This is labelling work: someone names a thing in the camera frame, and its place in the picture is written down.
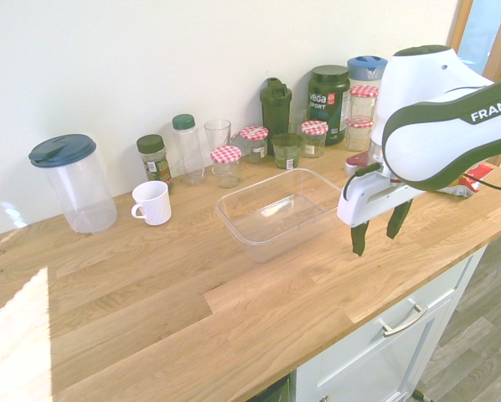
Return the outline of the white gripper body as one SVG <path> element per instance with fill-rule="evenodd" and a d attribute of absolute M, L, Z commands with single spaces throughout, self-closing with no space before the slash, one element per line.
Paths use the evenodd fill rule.
<path fill-rule="evenodd" d="M 340 195 L 338 217 L 354 228 L 420 194 L 420 190 L 405 183 L 394 183 L 378 172 L 353 175 Z"/>

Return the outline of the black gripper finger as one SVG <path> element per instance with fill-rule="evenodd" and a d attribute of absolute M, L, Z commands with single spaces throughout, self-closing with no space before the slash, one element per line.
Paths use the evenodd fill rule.
<path fill-rule="evenodd" d="M 367 229 L 369 227 L 369 222 L 366 221 L 360 225 L 351 228 L 351 240 L 352 240 L 352 251 L 361 256 L 365 250 L 365 236 Z"/>
<path fill-rule="evenodd" d="M 390 217 L 386 230 L 386 235 L 390 239 L 394 239 L 398 235 L 400 228 L 411 209 L 411 205 L 412 199 L 394 208 L 393 214 Z"/>

